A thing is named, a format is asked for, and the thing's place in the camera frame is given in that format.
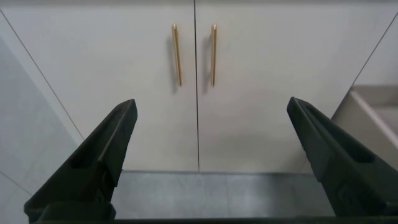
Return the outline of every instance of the white wall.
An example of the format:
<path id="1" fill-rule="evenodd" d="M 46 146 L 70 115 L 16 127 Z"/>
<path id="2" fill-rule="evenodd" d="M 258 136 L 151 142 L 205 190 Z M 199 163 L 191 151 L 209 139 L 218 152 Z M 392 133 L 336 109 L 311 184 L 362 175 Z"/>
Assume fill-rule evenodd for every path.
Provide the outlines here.
<path id="1" fill-rule="evenodd" d="M 398 19 L 396 18 L 375 49 L 355 85 L 398 84 Z"/>
<path id="2" fill-rule="evenodd" d="M 0 223 L 27 223 L 24 203 L 77 143 L 2 38 L 0 68 Z"/>

